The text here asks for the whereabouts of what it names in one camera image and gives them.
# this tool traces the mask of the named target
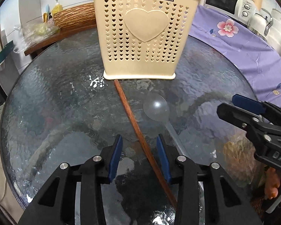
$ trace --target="wooden shelf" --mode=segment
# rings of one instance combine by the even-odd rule
[[[24,54],[25,54],[25,56],[28,56],[29,54],[34,53],[34,52],[42,49],[43,47],[51,45],[57,41],[67,38],[69,36],[75,35],[78,32],[94,28],[96,26],[97,26],[96,24],[92,24],[92,25],[83,25],[83,26],[79,26],[79,27],[71,28],[71,29],[60,30],[60,32],[57,32],[53,36],[41,41],[40,43],[36,43],[33,46],[27,48],[26,51],[24,51]]]

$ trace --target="purple tablecloth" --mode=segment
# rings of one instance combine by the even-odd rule
[[[260,101],[281,107],[281,57],[267,42],[227,15],[200,5],[189,35],[239,68]]]

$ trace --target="round glass table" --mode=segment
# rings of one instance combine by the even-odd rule
[[[175,211],[142,151],[113,81],[105,80],[103,71],[96,29],[54,44],[25,69],[8,96],[1,120],[1,157],[8,182],[25,208],[61,163],[82,164],[121,134],[123,151],[116,178],[102,185],[107,224],[173,224]],[[217,117],[216,108],[221,102],[230,103],[234,94],[256,98],[224,56],[188,37],[174,80],[120,83],[156,160],[158,134],[170,145],[173,140],[162,123],[143,111],[150,92],[168,102],[170,123],[189,158],[205,165],[216,161],[239,186],[251,185],[254,148],[244,131]],[[240,165],[237,155],[250,164]],[[177,186],[172,189],[177,194]],[[77,194],[76,224],[79,210]]]

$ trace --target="person's hand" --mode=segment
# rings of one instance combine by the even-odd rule
[[[270,167],[266,171],[266,181],[264,188],[264,193],[270,200],[278,196],[278,188],[280,187],[280,184],[281,176],[277,174],[275,168]]]

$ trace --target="electric kettle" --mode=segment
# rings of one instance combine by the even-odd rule
[[[274,21],[271,16],[271,14],[262,8],[261,10],[265,11],[269,15],[269,22],[267,20],[267,16],[264,18],[258,13],[255,13],[248,22],[248,29],[252,31],[254,34],[262,38],[263,40],[266,40],[266,36],[268,35],[270,27],[272,27]]]

